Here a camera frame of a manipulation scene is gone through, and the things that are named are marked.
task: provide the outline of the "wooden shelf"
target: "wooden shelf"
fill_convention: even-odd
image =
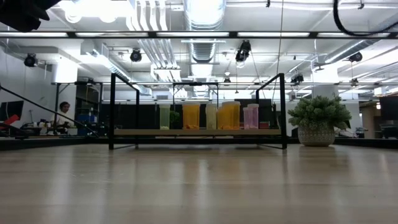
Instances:
[[[253,130],[159,130],[159,129],[116,129],[118,136],[234,136],[234,135],[280,135],[279,129],[253,129]]]

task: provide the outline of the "ceiling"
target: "ceiling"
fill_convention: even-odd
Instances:
[[[247,1],[247,0],[227,0],[223,25],[221,30],[261,30],[261,31],[330,31],[336,32],[338,29],[333,22],[331,12],[332,0],[317,0],[317,3],[308,3],[304,0],[282,1],[271,0],[271,7],[265,7],[266,1]],[[123,4],[129,4],[128,1],[114,1],[123,8]],[[364,0],[364,9],[346,9],[340,10],[341,20],[344,25],[351,30],[365,31],[370,30],[388,17],[397,13],[398,2],[385,0]],[[166,1],[166,23],[169,30],[185,30],[185,19],[183,15],[183,2],[178,0]],[[359,7],[359,0],[343,1],[341,7]],[[79,22],[72,24],[66,21],[65,11],[56,5],[49,12],[50,21],[43,21],[39,30],[58,31],[58,30],[77,30],[77,31],[103,31],[103,30],[128,30],[126,18],[118,17],[112,23],[102,22],[97,17],[83,17]],[[7,30],[7,27],[0,24],[0,30]],[[277,73],[287,73],[303,60],[316,54],[328,54],[341,46],[347,44],[350,40],[250,40],[252,54],[246,60],[243,68],[236,68],[234,55],[242,40],[225,39],[225,42],[218,44],[214,66],[211,71],[211,78],[208,80],[218,80],[222,82],[225,72],[230,72],[230,77],[238,77],[238,82],[258,82],[266,81]],[[90,76],[98,81],[109,81],[110,71],[103,65],[98,64],[90,57],[81,54],[81,43],[83,40],[66,39],[15,39],[11,44],[19,47],[57,47],[68,54],[77,58],[81,64],[79,75]],[[129,56],[133,48],[139,48],[137,39],[96,39],[93,40],[96,45],[105,44],[109,47],[109,57],[118,63],[125,71],[129,72],[134,79],[143,82],[153,82],[150,76],[151,62],[143,54],[143,59],[139,63],[132,63]],[[172,48],[176,61],[181,69],[181,77],[192,77],[191,57],[188,51],[188,45],[181,43],[181,39],[172,39]],[[396,50],[391,50],[388,54],[375,57],[398,46],[395,40],[382,40],[364,50],[363,61],[353,63],[351,69],[350,62],[337,62],[338,78],[340,81],[351,80],[356,75],[375,71],[385,65],[398,61]],[[312,80],[311,70],[300,71],[303,73],[305,81]],[[364,82],[376,82],[387,77],[398,76],[397,70],[389,70],[375,76],[364,79]],[[349,90],[351,87],[340,87]]]

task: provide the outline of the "black cable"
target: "black cable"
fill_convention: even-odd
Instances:
[[[341,23],[340,16],[338,14],[338,0],[333,1],[333,19],[335,20],[335,24],[340,31],[342,31],[343,33],[345,33],[347,35],[356,36],[356,37],[366,37],[369,35],[388,32],[390,29],[392,29],[393,27],[398,25],[398,21],[397,21],[397,22],[393,23],[393,25],[388,26],[387,28],[382,29],[382,30],[371,31],[371,32],[361,32],[361,33],[355,33],[353,31],[350,31],[344,27],[343,23]]]
[[[81,123],[78,122],[78,121],[75,121],[74,119],[70,119],[70,118],[68,118],[67,116],[63,115],[63,114],[60,114],[60,113],[58,113],[58,112],[56,112],[56,111],[53,111],[53,110],[47,109],[47,108],[45,108],[45,107],[43,107],[43,106],[40,106],[40,105],[38,105],[37,103],[35,103],[35,102],[31,101],[31,100],[28,100],[27,98],[25,98],[25,97],[23,97],[23,96],[21,96],[21,95],[18,95],[17,93],[14,93],[13,91],[8,90],[8,89],[4,88],[4,87],[1,86],[1,85],[0,85],[0,90],[4,90],[4,91],[6,91],[6,92],[8,92],[8,93],[10,93],[10,94],[12,94],[12,95],[18,97],[18,98],[21,98],[21,99],[23,99],[23,100],[25,100],[25,101],[27,101],[27,102],[29,102],[29,103],[32,103],[33,105],[38,106],[39,108],[42,108],[42,109],[45,110],[45,111],[48,111],[48,112],[51,112],[51,113],[55,113],[55,114],[57,114],[58,116],[61,116],[61,117],[63,117],[63,118],[68,119],[69,121],[73,121],[74,123],[79,124],[80,126],[84,127],[85,129],[91,131],[97,138],[100,137],[97,133],[95,133],[95,132],[94,132],[93,130],[91,130],[89,127],[85,126],[84,124],[81,124]]]

